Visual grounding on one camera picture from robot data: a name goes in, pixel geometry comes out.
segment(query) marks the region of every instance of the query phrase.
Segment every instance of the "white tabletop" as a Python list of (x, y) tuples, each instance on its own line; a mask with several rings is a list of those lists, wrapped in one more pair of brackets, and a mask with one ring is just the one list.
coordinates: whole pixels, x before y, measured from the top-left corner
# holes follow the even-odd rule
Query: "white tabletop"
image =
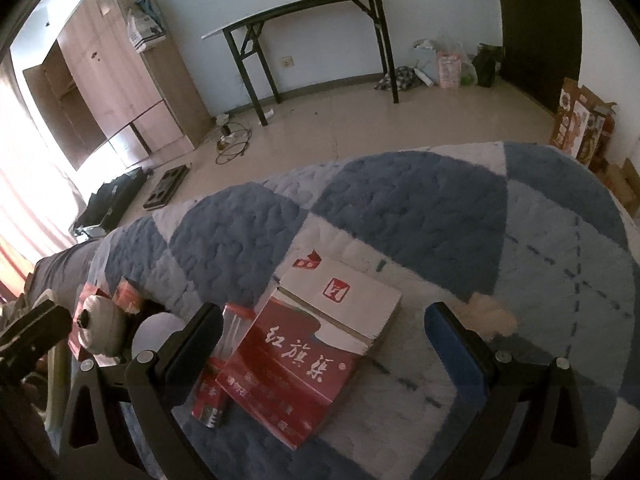
[(201, 39), (202, 40), (206, 40), (207, 38), (210, 38), (211, 36), (215, 36), (217, 34), (220, 34), (220, 32), (222, 32), (225, 28), (231, 26), (231, 25), (235, 25), (238, 22), (242, 22), (243, 20), (246, 20), (247, 18), (250, 18), (252, 16), (255, 16), (256, 14), (260, 14), (262, 12), (267, 12), (268, 10), (273, 10), (273, 9), (277, 9), (278, 7), (283, 7), (283, 6), (289, 6), (289, 5), (293, 5), (293, 4), (298, 4), (300, 2), (305, 2), (307, 0), (294, 0), (292, 2), (286, 3), (286, 4), (279, 4), (273, 7), (268, 7), (267, 9), (263, 9), (263, 10), (259, 10), (257, 12), (254, 12), (253, 14), (249, 14), (247, 16), (245, 16), (244, 18), (240, 18), (239, 20), (233, 20), (232, 22), (229, 22), (225, 25), (222, 25), (221, 27), (216, 28), (215, 30), (212, 30), (211, 32), (208, 32), (207, 34), (204, 34)]

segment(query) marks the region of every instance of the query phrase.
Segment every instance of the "quilted fabric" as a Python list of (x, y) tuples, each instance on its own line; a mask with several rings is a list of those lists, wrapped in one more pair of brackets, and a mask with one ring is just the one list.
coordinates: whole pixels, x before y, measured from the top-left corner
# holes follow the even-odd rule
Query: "quilted fabric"
[(474, 416), (424, 335), (433, 301), (488, 325), (481, 335), (492, 348), (519, 360), (568, 357), (594, 478), (640, 427), (640, 235), (595, 177), (553, 148), (440, 146), (231, 187), (114, 231), (89, 281), (113, 292), (132, 278), (188, 320), (204, 301), (256, 305), (309, 248), (398, 288), (402, 309), (340, 406), (295, 452), (237, 406), (216, 430), (194, 421), (189, 403), (176, 408), (221, 480), (430, 478)]

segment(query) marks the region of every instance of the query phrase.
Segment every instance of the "wall socket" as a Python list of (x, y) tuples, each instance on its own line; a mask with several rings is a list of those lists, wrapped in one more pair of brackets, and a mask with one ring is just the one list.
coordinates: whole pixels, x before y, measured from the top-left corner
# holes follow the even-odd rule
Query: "wall socket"
[(280, 58), (280, 64), (284, 68), (289, 68), (290, 66), (293, 66), (293, 58), (291, 56), (281, 57)]

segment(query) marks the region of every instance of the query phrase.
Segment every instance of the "silver screw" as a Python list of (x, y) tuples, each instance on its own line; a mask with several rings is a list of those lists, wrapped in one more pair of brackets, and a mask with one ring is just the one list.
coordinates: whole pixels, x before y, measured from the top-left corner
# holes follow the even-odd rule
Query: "silver screw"
[(154, 358), (154, 353), (151, 350), (143, 350), (138, 354), (138, 357), (136, 357), (136, 360), (139, 363), (145, 364), (145, 363), (151, 362), (153, 358)]
[(498, 350), (495, 353), (495, 360), (499, 363), (510, 363), (511, 362), (511, 354), (506, 350)]
[(93, 367), (94, 367), (94, 360), (92, 359), (85, 359), (84, 361), (82, 361), (82, 364), (80, 365), (80, 369), (83, 372), (88, 372)]
[(556, 359), (556, 366), (561, 370), (568, 370), (571, 367), (569, 361), (564, 357), (559, 357), (558, 359)]

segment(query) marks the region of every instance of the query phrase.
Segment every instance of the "floor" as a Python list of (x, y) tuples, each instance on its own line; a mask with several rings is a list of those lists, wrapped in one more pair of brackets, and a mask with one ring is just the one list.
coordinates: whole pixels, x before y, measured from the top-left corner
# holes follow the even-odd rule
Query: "floor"
[(157, 168), (120, 225), (147, 214), (142, 204), (169, 168), (191, 165), (172, 202), (181, 202), (310, 164), (373, 153), (492, 140), (546, 144), (553, 117), (508, 83), (445, 90), (420, 86), (400, 93), (361, 84), (276, 105), (262, 127), (254, 111), (233, 118), (254, 131), (244, 156), (215, 164), (216, 143), (203, 144)]

